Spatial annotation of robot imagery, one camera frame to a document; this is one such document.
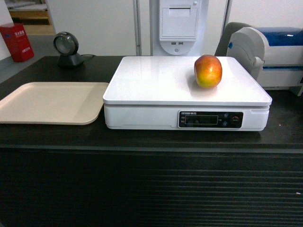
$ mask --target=receipt printer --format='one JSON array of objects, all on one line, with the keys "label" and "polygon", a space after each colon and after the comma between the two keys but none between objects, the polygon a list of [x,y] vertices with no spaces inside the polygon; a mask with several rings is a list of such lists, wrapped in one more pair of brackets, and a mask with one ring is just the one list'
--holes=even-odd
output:
[{"label": "receipt printer", "polygon": [[227,56],[234,57],[264,88],[303,92],[303,30],[244,27],[232,34]]}]

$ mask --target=red apple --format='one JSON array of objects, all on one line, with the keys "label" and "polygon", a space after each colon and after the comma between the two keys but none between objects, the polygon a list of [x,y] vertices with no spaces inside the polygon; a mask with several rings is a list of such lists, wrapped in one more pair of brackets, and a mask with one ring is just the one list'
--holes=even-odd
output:
[{"label": "red apple", "polygon": [[213,55],[202,55],[195,61],[197,84],[203,88],[217,86],[222,79],[222,65]]}]

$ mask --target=red box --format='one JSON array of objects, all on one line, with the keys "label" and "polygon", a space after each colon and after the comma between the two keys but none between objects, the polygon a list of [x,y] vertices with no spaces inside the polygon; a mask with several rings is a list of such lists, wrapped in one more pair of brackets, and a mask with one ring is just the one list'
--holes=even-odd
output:
[{"label": "red box", "polygon": [[34,56],[23,24],[2,25],[0,32],[14,61],[26,61]]}]

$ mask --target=plastic tray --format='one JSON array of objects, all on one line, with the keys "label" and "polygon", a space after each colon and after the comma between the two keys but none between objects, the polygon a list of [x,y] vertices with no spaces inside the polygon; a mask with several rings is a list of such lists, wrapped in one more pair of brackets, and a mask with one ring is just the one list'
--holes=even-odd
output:
[{"label": "plastic tray", "polygon": [[0,123],[92,123],[103,105],[108,83],[32,82],[0,101]]}]

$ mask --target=dark countertop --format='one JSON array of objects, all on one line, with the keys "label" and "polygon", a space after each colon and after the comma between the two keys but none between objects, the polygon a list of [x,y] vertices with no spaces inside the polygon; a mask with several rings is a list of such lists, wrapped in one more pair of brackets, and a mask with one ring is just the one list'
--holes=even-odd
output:
[{"label": "dark countertop", "polygon": [[[110,82],[122,57],[87,57],[73,70],[57,67],[57,57],[44,57],[0,84],[0,99],[34,81]],[[0,148],[85,150],[201,150],[201,148],[303,149],[303,96],[268,91],[273,98],[267,126],[260,132],[111,130],[104,110],[91,124],[1,124]]]}]

